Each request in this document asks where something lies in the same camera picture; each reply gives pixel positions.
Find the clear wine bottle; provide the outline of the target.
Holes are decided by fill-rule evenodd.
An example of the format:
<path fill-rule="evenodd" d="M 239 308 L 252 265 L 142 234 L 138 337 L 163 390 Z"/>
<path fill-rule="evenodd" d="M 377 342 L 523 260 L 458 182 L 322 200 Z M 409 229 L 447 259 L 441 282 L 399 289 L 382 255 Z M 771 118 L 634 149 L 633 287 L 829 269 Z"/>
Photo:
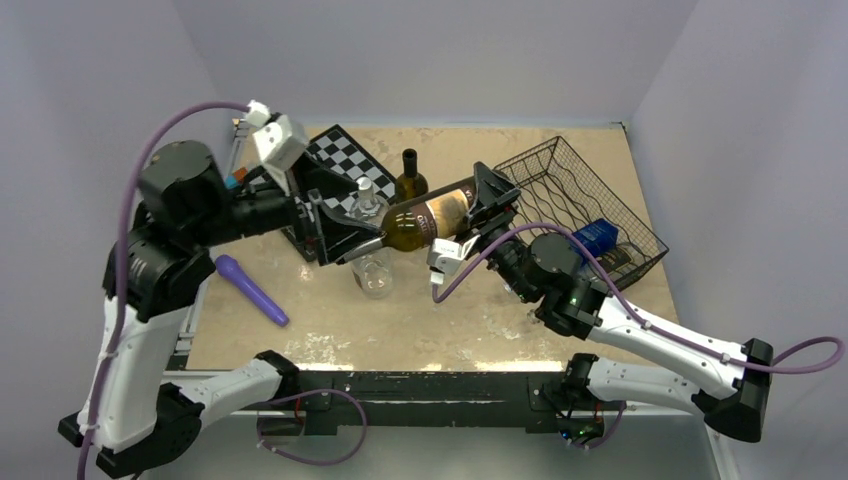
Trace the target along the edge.
<path fill-rule="evenodd" d="M 617 287 L 621 291 L 624 291 L 645 275 L 644 267 L 649 259 L 637 245 L 632 242 L 622 242 L 606 253 L 596 257 L 596 260 L 603 270 L 613 280 L 616 280 Z M 575 275 L 572 275 L 572 279 L 587 280 L 590 282 L 602 281 L 599 274 L 595 272 L 588 261 L 578 268 Z M 536 317 L 534 309 L 528 311 L 527 319 L 531 324 L 541 322 Z"/>

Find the clear bottle front silver cap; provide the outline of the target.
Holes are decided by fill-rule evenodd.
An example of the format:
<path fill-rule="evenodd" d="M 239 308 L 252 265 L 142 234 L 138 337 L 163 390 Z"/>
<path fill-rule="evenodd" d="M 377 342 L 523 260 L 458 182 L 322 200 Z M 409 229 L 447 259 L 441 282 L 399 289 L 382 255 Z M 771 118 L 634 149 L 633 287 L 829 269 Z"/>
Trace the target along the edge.
<path fill-rule="evenodd" d="M 354 259 L 351 266 L 355 283 L 366 297 L 382 299 L 393 291 L 393 264 L 387 249 Z"/>

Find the blue square bottle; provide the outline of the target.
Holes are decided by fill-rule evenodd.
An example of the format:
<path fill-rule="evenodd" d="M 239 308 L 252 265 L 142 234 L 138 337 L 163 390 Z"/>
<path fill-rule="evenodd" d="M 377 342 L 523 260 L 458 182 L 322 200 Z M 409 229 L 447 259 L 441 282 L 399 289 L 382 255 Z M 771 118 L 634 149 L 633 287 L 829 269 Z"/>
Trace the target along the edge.
<path fill-rule="evenodd" d="M 570 243 L 572 249 L 581 256 L 581 265 L 585 266 L 588 260 L 582 254 L 579 245 L 582 245 L 593 258 L 598 258 L 617 245 L 618 236 L 617 226 L 604 218 L 599 218 L 574 231 L 574 239 Z"/>

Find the tall dark green bottle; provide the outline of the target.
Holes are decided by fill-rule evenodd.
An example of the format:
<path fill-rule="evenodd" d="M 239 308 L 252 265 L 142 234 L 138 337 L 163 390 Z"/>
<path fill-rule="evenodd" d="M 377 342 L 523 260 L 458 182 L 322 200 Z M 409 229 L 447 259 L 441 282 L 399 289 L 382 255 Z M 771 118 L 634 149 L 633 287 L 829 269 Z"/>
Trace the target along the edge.
<path fill-rule="evenodd" d="M 427 179 L 418 170 L 418 152 L 413 148 L 402 152 L 403 172 L 395 180 L 397 203 L 414 199 L 429 191 Z"/>

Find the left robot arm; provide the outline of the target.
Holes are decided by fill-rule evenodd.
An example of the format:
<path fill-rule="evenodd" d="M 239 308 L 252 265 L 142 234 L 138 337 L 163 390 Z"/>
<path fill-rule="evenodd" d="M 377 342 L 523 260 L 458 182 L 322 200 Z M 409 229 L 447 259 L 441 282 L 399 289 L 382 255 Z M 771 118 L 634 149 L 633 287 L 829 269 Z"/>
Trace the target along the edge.
<path fill-rule="evenodd" d="M 323 262 L 340 258 L 355 227 L 326 200 L 354 191 L 356 182 L 309 152 L 296 154 L 292 172 L 305 200 L 274 183 L 227 187 L 198 141 L 143 158 L 129 185 L 140 204 L 124 212 L 104 272 L 103 341 L 89 396 L 58 425 L 81 452 L 96 449 L 108 477 L 137 478 L 178 459 L 205 428 L 246 407 L 284 409 L 308 399 L 300 369 L 272 350 L 193 386 L 164 380 L 182 318 L 216 272 L 214 247 L 295 225 L 317 243 Z"/>

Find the dark bottle with label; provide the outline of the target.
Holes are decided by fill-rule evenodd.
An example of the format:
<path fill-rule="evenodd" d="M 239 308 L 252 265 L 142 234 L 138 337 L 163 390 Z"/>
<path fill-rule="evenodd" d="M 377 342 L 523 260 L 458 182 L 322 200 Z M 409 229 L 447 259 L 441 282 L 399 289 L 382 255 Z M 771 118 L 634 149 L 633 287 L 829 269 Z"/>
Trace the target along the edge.
<path fill-rule="evenodd" d="M 380 235 L 341 257 L 348 263 L 382 248 L 412 252 L 437 238 L 447 239 L 467 228 L 466 217 L 476 198 L 470 176 L 435 191 L 390 206 L 372 222 Z"/>

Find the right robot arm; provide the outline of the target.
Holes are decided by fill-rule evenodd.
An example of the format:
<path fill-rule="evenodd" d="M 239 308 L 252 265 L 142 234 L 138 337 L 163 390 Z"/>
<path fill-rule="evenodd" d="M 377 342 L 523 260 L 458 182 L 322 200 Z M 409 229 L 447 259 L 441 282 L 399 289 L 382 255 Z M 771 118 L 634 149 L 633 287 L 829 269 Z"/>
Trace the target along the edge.
<path fill-rule="evenodd" d="M 773 347 L 697 333 L 626 300 L 607 273 L 580 275 L 587 249 L 568 230 L 535 222 L 511 222 L 519 189 L 481 162 L 473 166 L 474 197 L 463 239 L 474 242 L 473 262 L 487 263 L 533 316 L 563 337 L 602 343 L 651 361 L 626 366 L 589 355 L 575 356 L 561 381 L 564 399 L 576 407 L 592 400 L 635 400 L 689 411 L 735 440 L 761 440 L 771 388 Z"/>

